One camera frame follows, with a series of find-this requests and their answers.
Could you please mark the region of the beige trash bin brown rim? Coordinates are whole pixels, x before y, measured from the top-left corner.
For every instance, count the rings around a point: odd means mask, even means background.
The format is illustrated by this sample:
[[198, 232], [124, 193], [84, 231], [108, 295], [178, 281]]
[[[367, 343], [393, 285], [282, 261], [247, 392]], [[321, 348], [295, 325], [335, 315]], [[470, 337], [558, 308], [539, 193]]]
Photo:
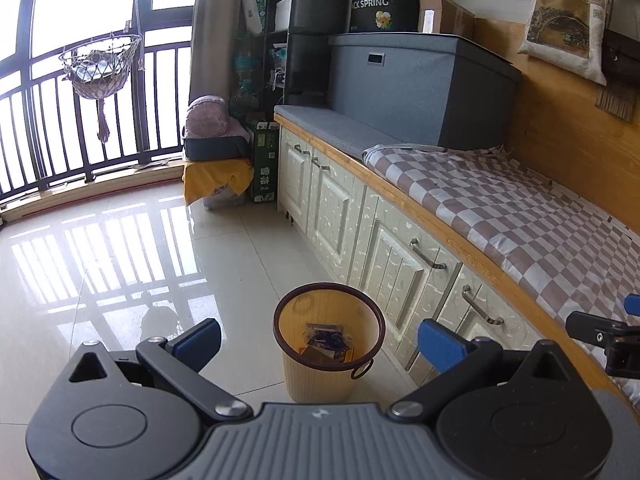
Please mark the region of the beige trash bin brown rim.
[[[307, 344], [308, 323], [343, 325], [349, 349], [323, 350]], [[297, 403], [342, 403], [380, 352], [386, 325], [383, 313], [352, 286], [317, 282], [288, 292], [273, 315], [273, 336], [282, 351], [285, 388]]]

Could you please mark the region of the brown white checkered blanket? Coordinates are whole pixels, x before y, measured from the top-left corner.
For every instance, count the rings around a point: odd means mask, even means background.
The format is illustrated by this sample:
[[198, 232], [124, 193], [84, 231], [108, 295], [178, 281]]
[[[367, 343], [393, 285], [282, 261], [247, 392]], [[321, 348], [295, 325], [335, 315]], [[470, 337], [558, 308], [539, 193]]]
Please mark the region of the brown white checkered blanket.
[[364, 164], [479, 249], [556, 322], [634, 324], [639, 240], [596, 206], [496, 151], [378, 145]]

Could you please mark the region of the cream cabinet bench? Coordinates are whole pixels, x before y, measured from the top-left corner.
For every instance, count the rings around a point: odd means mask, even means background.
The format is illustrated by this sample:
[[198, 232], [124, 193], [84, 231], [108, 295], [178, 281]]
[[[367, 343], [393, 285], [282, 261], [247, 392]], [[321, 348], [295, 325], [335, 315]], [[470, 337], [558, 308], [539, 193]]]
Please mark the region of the cream cabinet bench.
[[[556, 340], [588, 386], [619, 393], [561, 325], [479, 249], [415, 200], [361, 162], [277, 116], [280, 126], [279, 207], [311, 242], [335, 281], [371, 297], [384, 314], [385, 353], [413, 385], [436, 370], [418, 352], [416, 332], [424, 318], [436, 318], [460, 335], [486, 335], [506, 348], [524, 349], [538, 338]], [[310, 156], [296, 152], [299, 144]], [[330, 171], [311, 163], [318, 157]], [[409, 247], [446, 263], [427, 266]], [[475, 300], [504, 324], [486, 324], [461, 297]]]

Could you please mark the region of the blue crumpled wrapper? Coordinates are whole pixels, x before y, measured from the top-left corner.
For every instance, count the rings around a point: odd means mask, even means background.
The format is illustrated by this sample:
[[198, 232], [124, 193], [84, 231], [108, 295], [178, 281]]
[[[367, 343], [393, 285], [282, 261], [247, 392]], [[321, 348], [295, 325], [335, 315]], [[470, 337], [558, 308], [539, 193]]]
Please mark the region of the blue crumpled wrapper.
[[343, 352], [349, 349], [343, 325], [308, 323], [305, 337], [307, 344], [323, 350]]

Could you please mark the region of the yellow cloth covered box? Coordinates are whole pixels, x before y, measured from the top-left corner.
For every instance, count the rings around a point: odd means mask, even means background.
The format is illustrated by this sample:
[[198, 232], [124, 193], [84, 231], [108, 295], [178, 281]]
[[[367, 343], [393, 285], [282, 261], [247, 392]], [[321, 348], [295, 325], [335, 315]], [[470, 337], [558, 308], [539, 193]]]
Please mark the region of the yellow cloth covered box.
[[254, 168], [246, 158], [185, 162], [183, 165], [183, 199], [186, 206], [212, 198], [214, 203], [243, 197], [254, 179]]

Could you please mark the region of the green cardboard box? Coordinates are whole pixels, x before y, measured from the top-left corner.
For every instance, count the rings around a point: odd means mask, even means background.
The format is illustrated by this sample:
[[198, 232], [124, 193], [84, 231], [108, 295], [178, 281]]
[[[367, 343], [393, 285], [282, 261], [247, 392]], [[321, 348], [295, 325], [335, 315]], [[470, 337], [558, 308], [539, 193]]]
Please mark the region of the green cardboard box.
[[277, 199], [280, 128], [276, 122], [252, 120], [250, 132], [250, 163], [254, 179], [250, 199], [254, 203], [270, 203]]

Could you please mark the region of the grey bench cushion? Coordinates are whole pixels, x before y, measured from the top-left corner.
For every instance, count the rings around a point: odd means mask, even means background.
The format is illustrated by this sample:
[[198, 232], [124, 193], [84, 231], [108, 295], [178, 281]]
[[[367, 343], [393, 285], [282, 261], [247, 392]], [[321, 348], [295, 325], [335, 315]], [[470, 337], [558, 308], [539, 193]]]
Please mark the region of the grey bench cushion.
[[401, 140], [328, 108], [278, 105], [274, 114], [358, 160], [375, 145], [401, 144]]

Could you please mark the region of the black balcony railing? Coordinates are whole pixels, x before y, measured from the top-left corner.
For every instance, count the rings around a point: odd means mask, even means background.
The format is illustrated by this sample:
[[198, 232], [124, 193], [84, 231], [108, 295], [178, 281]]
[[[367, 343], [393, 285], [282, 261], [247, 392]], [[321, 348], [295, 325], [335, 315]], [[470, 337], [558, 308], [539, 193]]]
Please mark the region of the black balcony railing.
[[[181, 148], [194, 0], [1, 0], [1, 197], [149, 165]], [[130, 74], [98, 103], [67, 55], [124, 48]]]

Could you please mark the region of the grey fabric storage box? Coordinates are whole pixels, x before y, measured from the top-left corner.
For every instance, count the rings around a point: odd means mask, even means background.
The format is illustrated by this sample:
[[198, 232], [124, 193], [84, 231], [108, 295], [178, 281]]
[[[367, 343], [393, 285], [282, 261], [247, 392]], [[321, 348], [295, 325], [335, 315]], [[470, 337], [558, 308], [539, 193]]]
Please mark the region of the grey fabric storage box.
[[330, 45], [334, 112], [407, 143], [503, 144], [522, 74], [500, 55], [420, 32], [354, 32]]

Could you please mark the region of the printed canvas tote bag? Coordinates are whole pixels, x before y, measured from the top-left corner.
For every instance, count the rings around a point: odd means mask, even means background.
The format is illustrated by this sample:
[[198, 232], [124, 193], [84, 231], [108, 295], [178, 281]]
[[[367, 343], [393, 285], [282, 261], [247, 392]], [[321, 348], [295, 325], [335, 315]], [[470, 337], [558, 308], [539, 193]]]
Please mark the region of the printed canvas tote bag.
[[605, 86], [606, 10], [608, 0], [532, 0], [518, 52]]

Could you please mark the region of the hanging net basket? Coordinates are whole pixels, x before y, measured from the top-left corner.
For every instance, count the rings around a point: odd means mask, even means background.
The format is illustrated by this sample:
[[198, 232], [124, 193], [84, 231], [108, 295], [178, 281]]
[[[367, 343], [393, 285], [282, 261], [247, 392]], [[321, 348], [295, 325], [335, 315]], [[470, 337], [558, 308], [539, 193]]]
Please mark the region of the hanging net basket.
[[104, 112], [105, 101], [124, 88], [141, 41], [140, 35], [110, 35], [85, 41], [58, 56], [74, 91], [96, 104], [96, 136], [102, 144], [111, 136]]

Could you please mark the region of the beige curtain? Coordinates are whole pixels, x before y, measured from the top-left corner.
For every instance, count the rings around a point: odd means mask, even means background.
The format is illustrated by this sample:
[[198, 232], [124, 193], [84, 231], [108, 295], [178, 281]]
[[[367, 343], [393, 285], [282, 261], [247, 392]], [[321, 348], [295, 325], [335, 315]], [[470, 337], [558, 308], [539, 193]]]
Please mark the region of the beige curtain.
[[230, 96], [232, 56], [240, 0], [195, 0], [189, 102]]

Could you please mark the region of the brown cardboard box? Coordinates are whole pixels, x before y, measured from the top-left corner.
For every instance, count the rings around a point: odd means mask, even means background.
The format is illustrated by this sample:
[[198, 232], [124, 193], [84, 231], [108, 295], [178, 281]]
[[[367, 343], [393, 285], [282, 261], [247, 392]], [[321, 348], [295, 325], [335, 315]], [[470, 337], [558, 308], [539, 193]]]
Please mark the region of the brown cardboard box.
[[418, 32], [472, 40], [475, 15], [454, 0], [419, 0]]

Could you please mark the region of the black round spring box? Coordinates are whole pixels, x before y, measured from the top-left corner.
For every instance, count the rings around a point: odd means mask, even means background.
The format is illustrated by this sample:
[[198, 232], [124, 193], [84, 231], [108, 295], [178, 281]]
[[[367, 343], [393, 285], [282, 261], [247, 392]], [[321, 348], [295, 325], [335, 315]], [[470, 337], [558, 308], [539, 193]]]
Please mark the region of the black round spring box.
[[415, 32], [420, 0], [352, 0], [350, 32]]

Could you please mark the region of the black shelf unit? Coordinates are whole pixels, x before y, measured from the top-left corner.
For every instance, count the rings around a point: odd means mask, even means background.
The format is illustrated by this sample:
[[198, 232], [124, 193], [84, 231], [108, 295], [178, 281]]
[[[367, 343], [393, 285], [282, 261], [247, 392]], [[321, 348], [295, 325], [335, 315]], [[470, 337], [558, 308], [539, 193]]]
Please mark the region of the black shelf unit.
[[329, 89], [329, 39], [346, 28], [348, 0], [257, 0], [259, 30], [241, 32], [231, 113], [273, 116], [278, 105], [322, 106]]

